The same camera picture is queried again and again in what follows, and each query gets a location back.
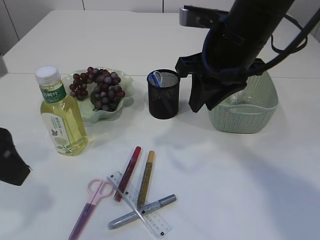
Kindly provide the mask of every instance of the green basket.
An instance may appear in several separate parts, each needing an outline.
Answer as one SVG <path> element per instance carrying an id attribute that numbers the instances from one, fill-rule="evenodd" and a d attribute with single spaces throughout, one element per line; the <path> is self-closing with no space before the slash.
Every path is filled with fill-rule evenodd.
<path id="1" fill-rule="evenodd" d="M 213 126 L 222 132 L 254 134 L 269 122 L 278 106 L 274 83 L 268 74 L 252 76 L 247 87 L 209 111 Z"/>

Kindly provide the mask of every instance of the glitter pen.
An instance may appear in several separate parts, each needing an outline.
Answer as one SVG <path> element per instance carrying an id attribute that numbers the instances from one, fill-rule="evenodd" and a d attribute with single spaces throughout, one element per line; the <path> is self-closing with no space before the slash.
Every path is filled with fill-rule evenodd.
<path id="1" fill-rule="evenodd" d="M 144 207 L 139 209 L 139 212 L 142 216 L 150 214 L 158 209 L 163 208 L 164 206 L 167 206 L 177 200 L 176 195 L 172 194 L 170 196 L 167 196 L 165 198 L 162 198 L 158 201 L 155 201 L 153 203 L 150 203 L 148 205 L 145 205 Z M 121 216 L 111 222 L 108 223 L 109 230 L 117 229 L 122 227 L 123 225 L 126 225 L 128 223 L 131 223 L 135 220 L 139 219 L 138 214 L 136 211 L 132 211 L 124 216 Z"/>
<path id="2" fill-rule="evenodd" d="M 148 159 L 146 161 L 144 173 L 143 173 L 143 177 L 142 177 L 138 201 L 136 204 L 138 209 L 143 207 L 143 205 L 146 202 L 148 185 L 149 185 L 149 180 L 150 180 L 150 176 L 151 176 L 152 165 L 154 164 L 154 159 L 155 159 L 155 152 L 149 151 Z"/>
<path id="3" fill-rule="evenodd" d="M 136 163 L 137 163 L 137 160 L 138 160 L 138 157 L 139 157 L 140 152 L 141 152 L 141 147 L 140 147 L 140 146 L 137 146 L 137 147 L 135 148 L 135 150 L 134 150 L 134 153 L 133 153 L 133 155 L 132 155 L 132 157 L 131 157 L 131 159 L 130 159 L 130 162 L 129 162 L 128 166 L 126 167 L 126 170 L 125 170 L 125 172 L 124 172 L 124 174 L 123 174 L 123 177 L 122 177 L 122 179 L 121 179 L 121 181 L 120 181 L 120 183 L 119 183 L 119 187 L 118 187 L 119 190 L 120 190 L 122 193 L 123 193 L 124 190 L 126 189 L 126 186 L 127 186 L 128 182 L 129 182 L 129 179 L 130 179 L 130 177 L 131 177 L 131 174 L 132 174 L 132 172 L 133 172 L 133 170 L 134 170 L 134 168 L 135 168 L 135 165 L 136 165 Z M 117 202 L 120 202 L 121 199 L 122 199 L 122 196 L 121 196 L 118 192 L 116 192 L 115 195 L 114 195 L 114 197 L 113 197 L 113 199 L 114 199 L 115 201 L 117 201 Z"/>

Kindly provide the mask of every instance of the clear ruler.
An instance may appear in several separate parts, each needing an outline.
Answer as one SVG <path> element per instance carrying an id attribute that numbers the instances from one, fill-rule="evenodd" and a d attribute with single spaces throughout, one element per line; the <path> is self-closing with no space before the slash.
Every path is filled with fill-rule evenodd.
<path id="1" fill-rule="evenodd" d="M 123 174 L 119 171 L 115 171 L 110 174 L 107 179 L 113 185 L 113 188 L 117 190 L 123 200 L 135 211 L 142 222 L 147 226 L 147 228 L 151 231 L 151 233 L 157 238 L 162 239 L 172 228 L 163 220 L 156 211 L 151 212 L 147 215 L 143 215 L 143 211 L 139 211 L 137 209 L 137 200 L 139 196 L 139 192 L 130 185 L 130 182 L 126 186 L 124 192 L 121 192 L 118 189 L 119 183 L 123 177 Z"/>

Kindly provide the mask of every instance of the yellow liquid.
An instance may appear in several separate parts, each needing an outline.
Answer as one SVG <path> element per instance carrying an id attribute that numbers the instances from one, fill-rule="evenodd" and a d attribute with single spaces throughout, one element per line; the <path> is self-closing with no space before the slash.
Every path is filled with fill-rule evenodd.
<path id="1" fill-rule="evenodd" d="M 63 85 L 62 81 L 50 86 L 40 86 L 41 89 L 54 91 Z M 70 95 L 58 102 L 43 101 L 40 108 L 41 114 L 49 113 L 58 115 L 63 119 L 66 133 L 71 145 L 71 153 L 62 153 L 62 155 L 79 155 L 88 144 L 88 137 L 81 117 L 77 101 Z"/>

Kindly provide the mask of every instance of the pink scissors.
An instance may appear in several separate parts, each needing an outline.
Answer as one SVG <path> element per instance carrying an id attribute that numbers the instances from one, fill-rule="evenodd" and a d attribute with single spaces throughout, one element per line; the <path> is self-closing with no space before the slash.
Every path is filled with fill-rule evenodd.
<path id="1" fill-rule="evenodd" d="M 93 189 L 94 183 L 97 183 L 95 184 L 97 186 L 96 189 Z M 110 185 L 111 190 L 107 193 L 104 193 L 106 185 Z M 69 236 L 69 240 L 77 240 L 79 238 L 97 204 L 101 199 L 109 197 L 114 191 L 112 184 L 107 180 L 103 180 L 101 178 L 95 178 L 91 182 L 89 182 L 87 190 L 89 192 L 89 201 L 85 204 L 78 220 L 76 221 L 76 224 Z"/>

